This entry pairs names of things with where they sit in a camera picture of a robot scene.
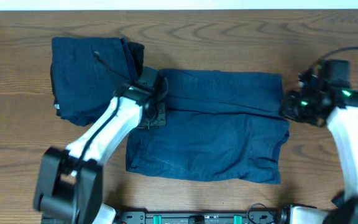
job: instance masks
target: black cable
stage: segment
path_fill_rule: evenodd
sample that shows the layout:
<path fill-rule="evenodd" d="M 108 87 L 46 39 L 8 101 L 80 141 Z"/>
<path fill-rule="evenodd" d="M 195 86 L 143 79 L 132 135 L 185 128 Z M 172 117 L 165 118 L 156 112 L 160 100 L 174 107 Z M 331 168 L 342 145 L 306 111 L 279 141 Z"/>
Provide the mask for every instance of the black cable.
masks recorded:
<path fill-rule="evenodd" d="M 82 150 L 82 153 L 81 153 L 80 157 L 78 158 L 77 169 L 76 169 L 77 173 L 75 175 L 75 184 L 74 184 L 73 217 L 71 219 L 72 224 L 76 224 L 77 213 L 80 212 L 80 211 L 78 211 L 78 183 L 80 181 L 80 172 L 81 172 L 81 169 L 82 169 L 82 160 L 84 159 L 85 153 L 87 152 L 87 150 L 89 149 L 90 145 L 92 144 L 93 139 L 100 133 L 101 130 L 103 130 L 104 127 L 106 127 L 106 125 L 113 119 L 113 117 L 115 117 L 117 115 L 119 106 L 120 106 L 119 97 L 117 97 L 116 109 L 114 109 L 114 111 L 112 112 L 110 117 L 87 140 L 87 142 L 85 143 L 84 149 Z"/>
<path fill-rule="evenodd" d="M 260 206 L 262 206 L 262 207 L 268 209 L 268 208 L 267 208 L 264 204 L 262 204 L 262 203 L 255 203 L 255 204 L 251 205 L 251 207 L 249 207 L 249 208 L 248 208 L 248 211 L 247 211 L 247 218 L 248 218 L 248 220 L 249 220 L 252 224 L 258 224 L 258 223 L 256 223 L 256 222 L 254 222 L 251 218 L 249 218 L 249 213 L 251 212 L 252 208 L 253 208 L 254 206 L 256 206 L 256 205 L 260 205 Z M 272 213 L 271 211 L 267 211 L 267 212 L 269 212 L 269 214 L 271 214 L 271 215 L 273 216 L 273 221 L 270 222 L 270 223 L 267 223 L 267 224 L 272 224 L 272 223 L 274 223 L 274 221 L 275 221 L 275 215 L 273 215 L 273 213 Z"/>
<path fill-rule="evenodd" d="M 123 74 L 115 71 L 114 69 L 112 69 L 103 59 L 100 58 L 99 52 L 94 51 L 93 55 L 96 57 L 98 62 L 100 62 L 102 65 L 104 65 L 110 72 L 115 73 L 116 75 L 120 76 L 123 79 L 130 80 L 130 78 L 127 78 L 125 75 L 123 75 Z"/>
<path fill-rule="evenodd" d="M 315 67 L 316 65 L 318 65 L 320 63 L 321 60 L 324 60 L 334 54 L 337 54 L 339 52 L 343 52 L 343 51 L 348 51 L 348 50 L 358 50 L 358 46 L 354 46 L 354 47 L 343 47 L 343 48 L 340 48 L 340 49 L 336 49 L 336 50 L 332 50 L 326 54 L 324 54 L 323 56 L 321 56 L 317 61 L 315 61 L 314 63 L 312 63 L 309 68 L 313 68 Z"/>

